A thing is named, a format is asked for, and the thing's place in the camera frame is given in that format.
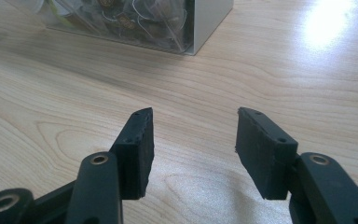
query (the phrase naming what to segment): items inside container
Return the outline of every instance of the items inside container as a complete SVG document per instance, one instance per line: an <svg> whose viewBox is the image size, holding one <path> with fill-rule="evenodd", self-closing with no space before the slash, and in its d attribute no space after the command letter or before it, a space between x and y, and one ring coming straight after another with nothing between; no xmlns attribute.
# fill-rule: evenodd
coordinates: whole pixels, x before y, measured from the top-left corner
<svg viewBox="0 0 358 224"><path fill-rule="evenodd" d="M194 0L13 0L49 28L184 52L193 42Z"/></svg>

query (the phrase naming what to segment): plastic container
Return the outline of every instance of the plastic container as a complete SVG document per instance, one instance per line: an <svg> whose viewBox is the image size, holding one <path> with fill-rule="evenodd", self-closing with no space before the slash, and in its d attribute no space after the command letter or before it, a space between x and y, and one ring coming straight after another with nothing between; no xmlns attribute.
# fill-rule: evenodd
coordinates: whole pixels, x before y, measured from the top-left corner
<svg viewBox="0 0 358 224"><path fill-rule="evenodd" d="M48 28L182 53L193 44L194 0L7 0Z"/></svg>

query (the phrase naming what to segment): transparent container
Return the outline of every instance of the transparent container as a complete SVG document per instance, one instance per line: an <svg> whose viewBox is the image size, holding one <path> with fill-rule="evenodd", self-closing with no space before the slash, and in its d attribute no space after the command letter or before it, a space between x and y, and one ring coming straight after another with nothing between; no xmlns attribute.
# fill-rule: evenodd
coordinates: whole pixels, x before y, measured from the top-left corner
<svg viewBox="0 0 358 224"><path fill-rule="evenodd" d="M48 28L184 52L194 39L194 0L7 0Z"/></svg>

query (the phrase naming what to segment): clear plastic box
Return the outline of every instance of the clear plastic box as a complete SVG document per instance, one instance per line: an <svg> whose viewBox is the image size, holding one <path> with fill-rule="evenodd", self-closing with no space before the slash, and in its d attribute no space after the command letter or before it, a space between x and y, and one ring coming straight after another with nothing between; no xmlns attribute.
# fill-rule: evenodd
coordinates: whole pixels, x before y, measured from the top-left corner
<svg viewBox="0 0 358 224"><path fill-rule="evenodd" d="M7 0L48 28L194 55L233 0Z"/></svg>

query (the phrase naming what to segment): wooden table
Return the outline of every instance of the wooden table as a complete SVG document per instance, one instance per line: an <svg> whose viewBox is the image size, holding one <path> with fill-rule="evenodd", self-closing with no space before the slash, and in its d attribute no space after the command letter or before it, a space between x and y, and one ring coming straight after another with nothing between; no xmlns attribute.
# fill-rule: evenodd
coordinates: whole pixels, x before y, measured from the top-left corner
<svg viewBox="0 0 358 224"><path fill-rule="evenodd" d="M0 1L0 190L37 198L74 180L150 106L156 157L126 223L290 223L234 151L237 110L264 112L358 184L358 3L236 0L182 56L47 30Z"/></svg>

